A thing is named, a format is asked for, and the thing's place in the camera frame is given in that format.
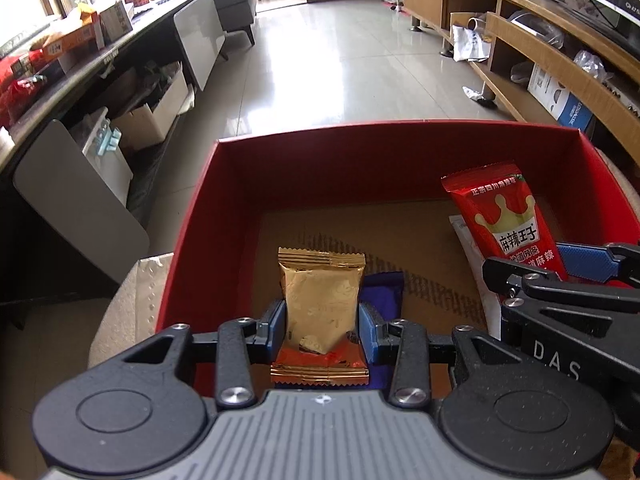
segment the crown logo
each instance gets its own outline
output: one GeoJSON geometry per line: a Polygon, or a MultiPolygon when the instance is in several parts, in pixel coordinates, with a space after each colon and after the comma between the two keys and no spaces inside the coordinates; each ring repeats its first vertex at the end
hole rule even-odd
{"type": "Polygon", "coordinates": [[[495,224],[489,224],[489,222],[484,219],[484,216],[478,213],[476,215],[476,223],[486,227],[493,234],[514,231],[536,215],[536,200],[533,198],[533,195],[527,196],[525,202],[527,203],[527,210],[522,214],[516,214],[507,208],[507,201],[502,195],[498,194],[495,196],[495,203],[500,208],[500,218],[498,221],[495,224]]]}

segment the clear plastic container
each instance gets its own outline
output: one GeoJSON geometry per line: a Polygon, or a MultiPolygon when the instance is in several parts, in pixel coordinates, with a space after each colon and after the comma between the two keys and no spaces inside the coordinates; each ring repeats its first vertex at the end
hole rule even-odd
{"type": "Polygon", "coordinates": [[[509,21],[558,50],[564,45],[562,30],[533,12],[519,10],[511,15],[509,21]]]}

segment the tiled floor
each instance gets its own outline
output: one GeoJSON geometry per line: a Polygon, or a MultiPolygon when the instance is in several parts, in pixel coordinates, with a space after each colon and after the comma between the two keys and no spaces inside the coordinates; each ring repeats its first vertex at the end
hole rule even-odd
{"type": "MultiPolygon", "coordinates": [[[[243,33],[226,42],[206,90],[175,133],[148,232],[151,253],[172,251],[213,143],[358,121],[407,118],[507,119],[469,101],[479,89],[465,63],[439,56],[432,32],[379,0],[300,5],[261,12],[252,48],[243,33]]],[[[23,332],[0,329],[0,468],[20,480],[44,471],[30,432],[40,397],[81,372],[105,301],[32,310],[23,332]]]]}
{"type": "Polygon", "coordinates": [[[393,119],[512,120],[470,101],[481,81],[440,56],[434,32],[380,0],[343,0],[268,10],[226,40],[206,90],[182,122],[163,167],[149,225],[151,253],[171,251],[193,187],[216,139],[312,126],[393,119]]]}

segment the wooden shelf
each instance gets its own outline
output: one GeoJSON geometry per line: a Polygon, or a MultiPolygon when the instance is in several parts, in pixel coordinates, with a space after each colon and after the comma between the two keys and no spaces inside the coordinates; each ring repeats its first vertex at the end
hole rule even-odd
{"type": "Polygon", "coordinates": [[[640,84],[640,62],[622,47],[609,40],[594,28],[571,15],[563,6],[551,0],[507,0],[523,9],[531,10],[537,15],[554,23],[575,36],[594,53],[605,57],[623,73],[640,84]]]}
{"type": "Polygon", "coordinates": [[[546,111],[533,95],[516,83],[505,77],[489,71],[484,63],[469,62],[471,68],[480,76],[487,86],[495,93],[496,98],[504,105],[510,114],[521,123],[552,124],[558,122],[546,111]]]}
{"type": "Polygon", "coordinates": [[[568,88],[640,162],[640,121],[607,88],[559,50],[490,12],[487,33],[511,45],[568,88]]]}

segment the white plastic bag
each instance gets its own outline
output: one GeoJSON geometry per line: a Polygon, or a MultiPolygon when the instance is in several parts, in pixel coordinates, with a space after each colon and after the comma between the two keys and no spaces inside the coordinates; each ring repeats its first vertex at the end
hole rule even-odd
{"type": "Polygon", "coordinates": [[[576,54],[574,63],[587,74],[594,76],[599,82],[602,83],[607,80],[607,70],[604,68],[604,63],[595,54],[587,50],[581,50],[576,54]]]}
{"type": "Polygon", "coordinates": [[[453,32],[454,61],[484,61],[489,59],[491,43],[482,40],[482,35],[464,27],[451,27],[453,32]]]}
{"type": "Polygon", "coordinates": [[[478,249],[478,245],[476,245],[462,215],[450,216],[449,222],[451,222],[454,231],[458,235],[462,249],[465,251],[466,259],[469,261],[471,273],[474,276],[474,280],[476,280],[482,309],[484,310],[484,318],[486,319],[487,332],[490,336],[500,339],[500,300],[497,294],[487,288],[482,278],[484,256],[478,249]]]}

